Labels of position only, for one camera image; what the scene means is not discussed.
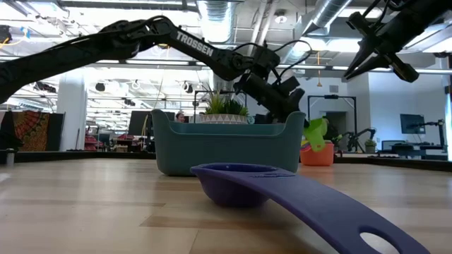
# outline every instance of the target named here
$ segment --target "purple scoop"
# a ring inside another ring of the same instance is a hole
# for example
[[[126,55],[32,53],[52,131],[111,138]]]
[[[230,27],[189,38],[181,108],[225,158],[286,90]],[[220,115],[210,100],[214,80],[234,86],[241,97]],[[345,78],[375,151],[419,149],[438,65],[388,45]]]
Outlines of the purple scoop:
[[[361,233],[380,236],[400,254],[429,253],[402,229],[362,203],[284,169],[216,163],[192,167],[191,171],[216,204],[255,207],[271,198],[310,226],[339,253],[380,254],[362,240]]]

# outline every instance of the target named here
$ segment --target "potted plant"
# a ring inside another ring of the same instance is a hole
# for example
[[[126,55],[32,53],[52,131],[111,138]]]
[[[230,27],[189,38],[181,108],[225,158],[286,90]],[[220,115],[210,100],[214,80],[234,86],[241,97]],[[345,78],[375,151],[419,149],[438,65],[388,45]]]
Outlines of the potted plant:
[[[201,123],[246,124],[248,109],[233,99],[226,100],[220,92],[211,92],[206,114]]]
[[[366,146],[366,153],[375,153],[376,142],[374,140],[368,139],[364,145]]]

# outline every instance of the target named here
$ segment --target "wooden table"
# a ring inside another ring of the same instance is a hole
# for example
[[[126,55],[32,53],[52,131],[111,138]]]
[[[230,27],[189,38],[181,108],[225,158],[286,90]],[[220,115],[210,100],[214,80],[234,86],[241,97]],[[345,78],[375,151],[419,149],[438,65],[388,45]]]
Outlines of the wooden table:
[[[452,253],[452,174],[357,164],[299,173],[363,202],[432,253]],[[274,202],[221,208],[196,178],[164,176],[153,160],[85,159],[0,167],[0,253],[336,252]]]

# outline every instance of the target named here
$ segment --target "teal plastic bin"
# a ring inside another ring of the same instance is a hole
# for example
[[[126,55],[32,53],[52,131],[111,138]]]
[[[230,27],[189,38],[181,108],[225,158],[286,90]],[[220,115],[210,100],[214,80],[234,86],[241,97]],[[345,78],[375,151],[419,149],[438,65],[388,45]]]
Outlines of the teal plastic bin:
[[[193,176],[190,168],[213,162],[263,164],[296,172],[305,114],[282,124],[210,124],[169,121],[153,110],[158,169],[169,176]]]

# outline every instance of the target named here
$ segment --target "orange patterned tapestry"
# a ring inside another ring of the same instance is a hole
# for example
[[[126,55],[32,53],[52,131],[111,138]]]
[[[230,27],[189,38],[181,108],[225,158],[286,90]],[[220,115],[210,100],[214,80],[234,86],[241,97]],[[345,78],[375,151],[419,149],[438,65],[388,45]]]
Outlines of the orange patterned tapestry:
[[[34,111],[13,112],[16,137],[24,142],[20,151],[45,151],[49,114]]]

